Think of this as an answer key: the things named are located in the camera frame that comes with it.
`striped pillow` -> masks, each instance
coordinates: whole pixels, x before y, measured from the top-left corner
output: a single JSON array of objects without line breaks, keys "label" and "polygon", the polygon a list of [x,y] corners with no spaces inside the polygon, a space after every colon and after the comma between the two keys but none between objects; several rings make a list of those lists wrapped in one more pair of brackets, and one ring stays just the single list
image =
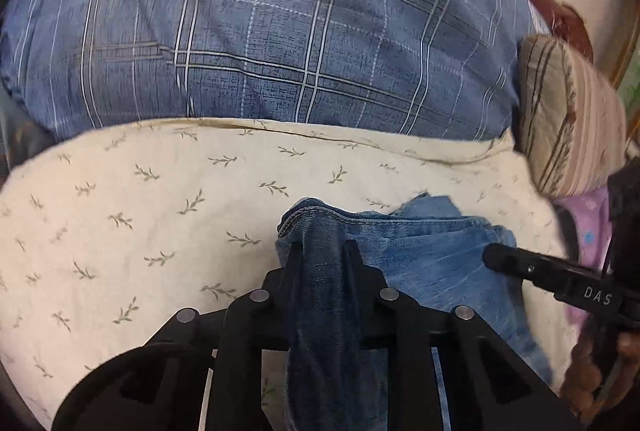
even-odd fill
[{"label": "striped pillow", "polygon": [[624,162],[625,110],[607,79],[564,41],[520,48],[520,146],[541,194],[579,195]]}]

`denim fabric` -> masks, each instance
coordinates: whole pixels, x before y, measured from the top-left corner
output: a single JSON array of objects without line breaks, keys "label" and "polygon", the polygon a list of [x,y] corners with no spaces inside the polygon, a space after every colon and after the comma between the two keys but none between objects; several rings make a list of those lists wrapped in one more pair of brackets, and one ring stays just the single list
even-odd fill
[{"label": "denim fabric", "polygon": [[11,0],[0,78],[56,140],[150,118],[499,137],[527,0]]},{"label": "denim fabric", "polygon": [[0,186],[10,170],[53,144],[53,137],[28,118],[0,87]]},{"label": "denim fabric", "polygon": [[473,307],[550,382],[548,363],[529,332],[521,282],[482,263],[489,243],[515,245],[504,227],[463,217],[446,197],[420,196],[390,215],[351,214],[305,199],[278,230],[283,264],[292,242],[303,244],[296,339],[287,365],[287,411],[296,429],[386,429],[385,352],[359,349],[358,316],[340,256],[347,239],[357,241],[364,263],[381,269],[389,286],[421,305]]}]

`leaf print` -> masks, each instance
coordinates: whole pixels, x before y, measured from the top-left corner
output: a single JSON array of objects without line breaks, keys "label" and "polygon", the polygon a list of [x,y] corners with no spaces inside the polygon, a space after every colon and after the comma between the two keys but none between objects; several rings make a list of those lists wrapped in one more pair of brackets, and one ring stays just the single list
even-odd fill
[{"label": "leaf print", "polygon": [[71,319],[63,317],[62,310],[51,314],[51,317],[55,319],[58,324],[62,323],[66,327],[66,329],[69,330],[69,333],[71,333],[71,328],[69,327],[69,322],[71,321]]},{"label": "leaf print", "polygon": [[382,203],[380,203],[380,202],[376,202],[376,201],[374,201],[374,200],[370,200],[370,199],[368,199],[368,198],[367,198],[366,200],[367,200],[367,202],[369,202],[369,205],[370,205],[370,206],[377,206],[377,207],[379,207],[380,209],[385,209],[385,208],[387,208],[387,207],[391,207],[391,206],[388,206],[388,205],[386,205],[386,204],[382,204]]},{"label": "leaf print", "polygon": [[268,406],[269,402],[265,401],[265,399],[275,391],[276,389],[274,387],[269,386],[269,378],[264,379],[262,383],[262,393],[260,394],[260,405],[263,407]]},{"label": "leaf print", "polygon": [[38,209],[44,209],[44,205],[33,195],[31,195],[31,205]]},{"label": "leaf print", "polygon": [[46,369],[45,367],[40,363],[39,360],[37,360],[35,357],[33,358],[33,361],[36,363],[36,367],[42,372],[42,376],[46,379],[53,379],[53,375],[51,375]]},{"label": "leaf print", "polygon": [[175,256],[175,251],[171,254],[164,254],[164,252],[160,251],[160,257],[146,257],[145,261],[149,262],[148,267],[151,267],[154,263],[160,263],[160,267],[164,267],[164,264],[168,259],[172,259]]},{"label": "leaf print", "polygon": [[198,194],[196,195],[196,198],[193,199],[193,202],[190,202],[189,199],[187,198],[187,207],[185,207],[184,210],[182,211],[178,211],[179,215],[185,215],[189,212],[192,211],[197,211],[196,209],[196,205],[204,202],[205,199],[202,198],[202,188],[200,188],[200,191],[198,191]]},{"label": "leaf print", "polygon": [[91,193],[95,189],[95,184],[90,184],[86,182],[86,186],[74,186],[76,191],[78,192],[78,196],[87,195]]},{"label": "leaf print", "polygon": [[129,303],[129,307],[126,310],[120,309],[120,315],[117,319],[113,320],[114,324],[119,325],[123,321],[131,322],[131,318],[129,317],[132,312],[135,310],[140,310],[140,307],[136,305],[136,297],[133,297],[131,303]]},{"label": "leaf print", "polygon": [[296,151],[296,148],[291,148],[290,150],[287,150],[286,148],[283,148],[282,146],[278,146],[279,150],[281,153],[286,153],[289,156],[302,156],[303,154],[306,154],[306,151],[303,151],[302,153],[300,153],[299,151]]},{"label": "leaf print", "polygon": [[158,128],[158,130],[160,129],[159,126],[154,126],[153,124],[148,124],[147,126],[142,126],[142,123],[140,121],[136,121],[136,125],[138,127],[138,131],[141,132],[142,130],[144,130],[144,128],[148,128],[151,131],[154,131],[156,128]]},{"label": "leaf print", "polygon": [[27,278],[27,283],[29,283],[31,286],[34,286],[38,282],[38,280],[42,279],[42,276],[37,272],[34,272],[33,275],[27,275],[25,277]]},{"label": "leaf print", "polygon": [[335,184],[336,182],[342,182],[342,176],[346,175],[347,172],[342,169],[342,166],[340,166],[339,171],[337,173],[332,172],[332,174],[334,175],[334,177],[333,179],[329,180],[329,182],[327,182],[328,184]]},{"label": "leaf print", "polygon": [[150,167],[149,167],[149,171],[145,171],[138,164],[136,164],[136,173],[135,174],[139,175],[139,176],[143,176],[145,182],[147,180],[158,180],[160,178],[160,175],[156,175],[153,171],[151,171]]},{"label": "leaf print", "polygon": [[398,173],[399,173],[398,169],[396,169],[396,168],[395,168],[395,167],[393,167],[393,166],[389,166],[389,164],[380,164],[380,166],[378,166],[378,167],[383,167],[383,168],[384,168],[384,169],[386,169],[387,171],[391,171],[391,172],[393,172],[393,173],[395,173],[395,174],[398,174]]},{"label": "leaf print", "polygon": [[215,166],[216,164],[224,164],[226,166],[228,166],[231,162],[235,162],[236,160],[238,160],[238,157],[235,156],[233,158],[228,157],[226,155],[223,155],[222,158],[209,158],[209,160],[211,161],[211,165]]},{"label": "leaf print", "polygon": [[107,220],[113,220],[116,222],[116,227],[120,227],[120,225],[124,225],[125,227],[128,227],[129,229],[133,229],[131,222],[133,221],[132,218],[124,218],[122,216],[122,213],[118,213],[117,215],[109,215],[107,217]]},{"label": "leaf print", "polygon": [[32,402],[34,404],[34,406],[36,408],[38,408],[40,411],[42,411],[42,413],[44,414],[45,418],[47,420],[51,420],[51,417],[49,416],[49,411],[47,411],[47,409],[37,400],[35,400],[34,398],[31,397],[24,397],[26,400],[29,400],[30,402]]},{"label": "leaf print", "polygon": [[229,231],[226,231],[226,236],[229,237],[227,241],[237,241],[238,243],[242,243],[242,245],[240,245],[240,248],[249,244],[258,245],[258,243],[262,241],[261,239],[251,239],[246,235],[246,233],[244,233],[244,237],[237,237],[235,234],[231,234]]},{"label": "leaf print", "polygon": [[118,138],[112,138],[110,145],[108,145],[106,148],[104,148],[104,150],[105,151],[114,150],[115,148],[117,148],[125,140],[127,140],[127,134],[126,133],[120,135]]},{"label": "leaf print", "polygon": [[193,132],[189,132],[188,128],[176,128],[174,130],[174,134],[180,135],[180,138],[191,137],[196,142],[198,141],[198,134],[194,134]]},{"label": "leaf print", "polygon": [[205,292],[205,291],[209,291],[210,293],[212,293],[216,297],[216,301],[220,300],[220,297],[218,296],[218,294],[230,297],[231,299],[238,299],[238,296],[234,294],[234,292],[236,291],[235,288],[230,288],[229,290],[225,290],[220,286],[220,283],[216,283],[214,286],[205,285],[200,289],[200,292]]},{"label": "leaf print", "polygon": [[49,243],[56,243],[62,239],[62,236],[66,234],[66,225],[56,231],[56,235],[49,240]]},{"label": "leaf print", "polygon": [[266,187],[269,191],[271,191],[271,194],[273,195],[274,191],[277,191],[278,193],[282,193],[284,196],[286,196],[287,198],[289,197],[289,193],[287,193],[285,191],[285,189],[287,188],[287,186],[279,186],[276,184],[276,181],[274,180],[273,182],[270,183],[266,183],[266,182],[262,182],[259,187]]},{"label": "leaf print", "polygon": [[90,274],[89,273],[89,269],[87,269],[86,267],[84,267],[84,270],[82,270],[80,268],[80,266],[74,261],[74,267],[76,268],[76,270],[74,271],[74,274],[79,274],[78,279],[93,279],[95,278],[95,274]]}]

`pink fabric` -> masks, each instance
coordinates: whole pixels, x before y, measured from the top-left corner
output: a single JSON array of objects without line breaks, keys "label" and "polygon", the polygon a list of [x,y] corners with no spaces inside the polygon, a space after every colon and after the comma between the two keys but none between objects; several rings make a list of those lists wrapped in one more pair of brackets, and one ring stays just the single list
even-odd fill
[{"label": "pink fabric", "polygon": [[[558,198],[554,202],[567,209],[574,219],[580,249],[580,265],[601,270],[612,233],[609,221],[609,190],[601,187],[584,195]],[[568,307],[568,317],[572,323],[582,324],[587,315],[584,310]]]}]

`blue jeans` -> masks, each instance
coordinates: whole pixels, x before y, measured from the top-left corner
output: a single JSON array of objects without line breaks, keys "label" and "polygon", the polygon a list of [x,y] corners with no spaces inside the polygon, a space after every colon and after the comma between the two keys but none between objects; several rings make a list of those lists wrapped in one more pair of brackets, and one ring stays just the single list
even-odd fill
[{"label": "blue jeans", "polygon": [[389,286],[421,305],[473,307],[550,382],[549,366],[529,332],[521,282],[482,263],[489,243],[515,245],[504,227],[463,217],[449,198],[420,196],[390,215],[352,214],[305,199],[283,216],[278,231],[283,264],[294,241],[302,242],[304,256],[287,365],[292,427],[386,429],[386,351],[359,348],[357,310],[340,252],[347,239],[357,241],[364,263],[381,269]]}]

